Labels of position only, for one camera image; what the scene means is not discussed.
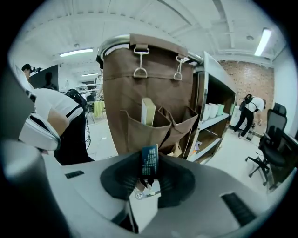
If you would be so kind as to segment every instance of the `fluorescent light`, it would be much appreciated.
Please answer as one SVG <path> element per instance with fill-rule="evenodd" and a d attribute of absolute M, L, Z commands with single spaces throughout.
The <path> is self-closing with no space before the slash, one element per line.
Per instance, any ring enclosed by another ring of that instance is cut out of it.
<path fill-rule="evenodd" d="M 92 75 L 98 75 L 98 73 L 82 74 L 81 77 L 92 76 Z"/>
<path fill-rule="evenodd" d="M 255 52 L 255 56 L 260 56 L 263 53 L 263 51 L 270 39 L 271 33 L 272 33 L 272 31 L 270 29 L 268 29 L 268 28 L 263 29 L 262 37 L 261 37 L 260 43 L 257 47 L 257 50 Z"/>
<path fill-rule="evenodd" d="M 82 49 L 82 50 L 66 52 L 66 53 L 60 54 L 60 57 L 65 57 L 65 56 L 69 56 L 69 55 L 73 55 L 73 54 L 88 53 L 88 52 L 93 52 L 93 49 L 89 48 L 89 49 Z"/>

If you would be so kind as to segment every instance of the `white wall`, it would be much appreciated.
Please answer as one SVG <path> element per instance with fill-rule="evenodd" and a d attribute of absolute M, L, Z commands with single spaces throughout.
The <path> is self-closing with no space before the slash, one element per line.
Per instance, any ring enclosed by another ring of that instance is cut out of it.
<path fill-rule="evenodd" d="M 273 61 L 274 65 L 274 100 L 287 109 L 288 123 L 285 132 L 295 136 L 298 127 L 298 79 L 295 60 L 285 48 Z"/>
<path fill-rule="evenodd" d="M 76 88 L 79 85 L 79 82 L 65 64 L 58 65 L 58 84 L 61 92 L 67 92 L 69 89 Z"/>
<path fill-rule="evenodd" d="M 8 60 L 13 61 L 19 68 L 22 68 L 24 64 L 30 64 L 31 67 L 42 69 L 49 68 L 56 65 L 51 59 L 40 53 L 31 45 L 21 42 L 16 39 L 8 51 Z"/>

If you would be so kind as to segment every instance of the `desk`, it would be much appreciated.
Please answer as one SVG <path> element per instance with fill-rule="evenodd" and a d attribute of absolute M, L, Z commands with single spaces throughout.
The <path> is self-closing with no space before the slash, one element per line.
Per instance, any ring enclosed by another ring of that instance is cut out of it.
<path fill-rule="evenodd" d="M 298 164 L 298 142 L 293 137 L 283 133 L 279 150 L 285 158 L 286 166 L 276 167 L 270 164 L 273 177 L 271 188 L 276 187 L 278 182 L 282 183 Z"/>

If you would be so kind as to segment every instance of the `office chair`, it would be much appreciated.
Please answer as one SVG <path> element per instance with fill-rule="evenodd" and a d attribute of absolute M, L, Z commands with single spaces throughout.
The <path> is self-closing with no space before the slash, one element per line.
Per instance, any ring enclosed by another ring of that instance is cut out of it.
<path fill-rule="evenodd" d="M 275 103 L 273 109 L 268 110 L 266 133 L 264 133 L 264 136 L 260 139 L 259 144 L 259 149 L 263 152 L 264 160 L 262 161 L 259 156 L 256 159 L 252 157 L 247 157 L 245 159 L 245 161 L 250 159 L 258 164 L 258 167 L 248 175 L 249 177 L 251 177 L 259 168 L 262 169 L 266 180 L 263 182 L 264 186 L 266 186 L 268 182 L 267 174 L 269 173 L 269 167 L 267 165 L 269 163 L 277 167 L 285 166 L 285 159 L 278 151 L 278 147 L 288 120 L 286 114 L 286 108 L 278 103 Z"/>

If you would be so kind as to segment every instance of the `person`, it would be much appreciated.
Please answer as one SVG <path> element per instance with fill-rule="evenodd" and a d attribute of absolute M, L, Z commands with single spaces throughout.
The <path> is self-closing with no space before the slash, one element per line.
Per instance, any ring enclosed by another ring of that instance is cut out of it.
<path fill-rule="evenodd" d="M 22 67 L 22 71 L 24 72 L 24 74 L 26 76 L 26 79 L 29 80 L 30 74 L 33 72 L 32 69 L 31 69 L 31 66 L 29 64 L 25 64 Z"/>
<path fill-rule="evenodd" d="M 86 117 L 83 108 L 67 95 L 47 88 L 36 88 L 36 113 L 57 131 L 61 146 L 54 156 L 61 165 L 93 161 L 85 140 Z"/>
<path fill-rule="evenodd" d="M 45 76 L 46 84 L 42 88 L 52 89 L 58 91 L 58 88 L 55 84 L 52 83 L 52 73 L 47 72 Z"/>
<path fill-rule="evenodd" d="M 252 101 L 248 104 L 245 105 L 245 108 L 241 112 L 240 119 L 236 126 L 234 127 L 234 132 L 236 132 L 239 127 L 242 125 L 244 122 L 245 118 L 247 119 L 247 124 L 245 129 L 238 134 L 238 137 L 243 139 L 250 127 L 253 124 L 254 120 L 254 113 L 257 114 L 257 119 L 258 119 L 258 124 L 261 125 L 262 120 L 261 120 L 261 111 L 265 109 L 266 105 L 266 100 L 258 97 L 253 97 Z"/>

